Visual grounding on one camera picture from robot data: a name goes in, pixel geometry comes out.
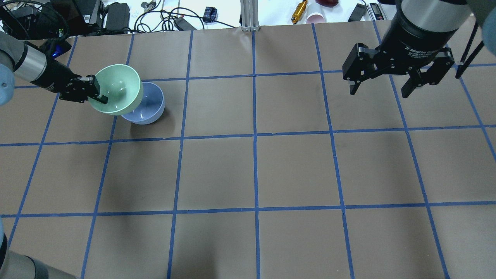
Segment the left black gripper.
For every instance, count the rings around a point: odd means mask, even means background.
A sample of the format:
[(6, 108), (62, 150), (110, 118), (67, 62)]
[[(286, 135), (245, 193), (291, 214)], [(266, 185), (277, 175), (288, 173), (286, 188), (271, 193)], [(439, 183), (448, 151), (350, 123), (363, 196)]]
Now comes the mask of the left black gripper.
[(47, 60), (41, 76), (33, 84), (59, 94), (61, 100), (83, 103), (91, 98), (102, 104), (108, 103), (108, 97), (100, 92), (96, 76), (74, 74), (69, 67), (57, 60)]

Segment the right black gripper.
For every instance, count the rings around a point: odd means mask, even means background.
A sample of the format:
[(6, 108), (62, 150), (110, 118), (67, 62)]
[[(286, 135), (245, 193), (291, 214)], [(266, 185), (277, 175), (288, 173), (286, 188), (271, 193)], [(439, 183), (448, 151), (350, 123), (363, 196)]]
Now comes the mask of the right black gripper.
[(342, 66), (343, 79), (355, 95), (362, 82), (383, 74), (409, 75), (401, 88), (402, 98), (426, 84), (438, 84), (454, 64), (450, 48), (445, 44), (454, 29), (438, 32), (420, 27), (398, 11), (381, 44), (370, 49), (356, 43)]

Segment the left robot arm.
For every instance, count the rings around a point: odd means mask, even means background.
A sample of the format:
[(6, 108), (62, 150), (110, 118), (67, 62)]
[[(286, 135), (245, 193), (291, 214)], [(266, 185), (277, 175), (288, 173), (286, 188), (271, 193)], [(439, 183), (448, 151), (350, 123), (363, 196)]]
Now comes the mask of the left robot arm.
[(61, 100), (83, 103), (92, 99), (107, 104), (108, 97), (100, 93), (96, 76), (77, 75), (51, 55), (5, 32), (0, 37), (1, 105), (13, 98), (15, 78), (56, 93)]

